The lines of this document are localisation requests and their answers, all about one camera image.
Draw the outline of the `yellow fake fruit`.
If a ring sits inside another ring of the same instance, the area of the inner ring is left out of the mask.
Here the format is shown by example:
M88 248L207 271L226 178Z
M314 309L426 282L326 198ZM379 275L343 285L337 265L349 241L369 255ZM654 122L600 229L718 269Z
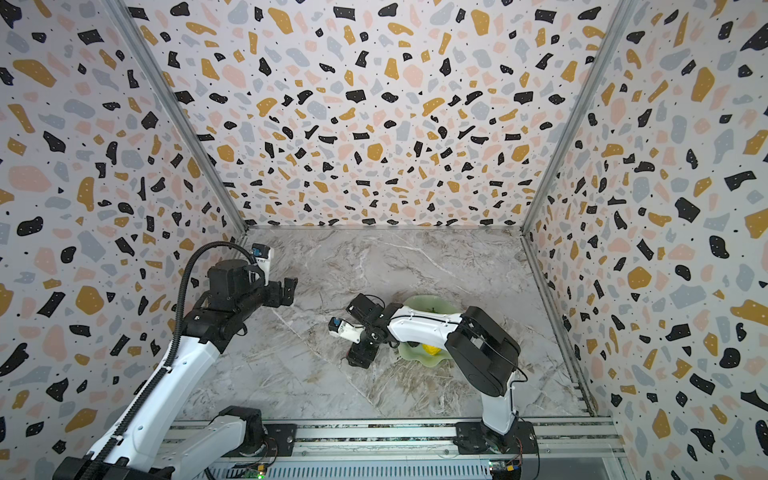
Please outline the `yellow fake fruit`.
M437 355L441 352L441 349L439 347L431 346L422 344L422 348L429 354L429 355Z

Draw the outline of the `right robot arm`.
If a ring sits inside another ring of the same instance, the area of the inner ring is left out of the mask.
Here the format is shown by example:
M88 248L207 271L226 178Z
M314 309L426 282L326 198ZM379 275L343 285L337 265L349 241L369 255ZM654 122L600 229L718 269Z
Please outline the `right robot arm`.
M482 402L478 424L456 427L455 444L462 453L506 454L521 448L515 433L519 414L513 401L521 348L484 310L429 312L400 303L384 305L359 294L346 313L356 322L334 317L328 330L351 343L346 360L353 367L369 368L382 345L436 347L450 356Z

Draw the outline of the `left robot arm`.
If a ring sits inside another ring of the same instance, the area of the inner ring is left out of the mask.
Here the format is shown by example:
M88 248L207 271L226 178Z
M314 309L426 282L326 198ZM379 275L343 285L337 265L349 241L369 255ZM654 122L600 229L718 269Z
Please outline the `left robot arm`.
M258 308L289 306L297 281L269 277L272 251L256 244L247 260L224 260L208 271L210 288L182 320L146 384L112 427L80 458L66 457L56 479L192 479L226 453L246 463L277 454L260 410L230 406L202 431L171 451L160 447L206 371L232 339L246 333L245 321Z

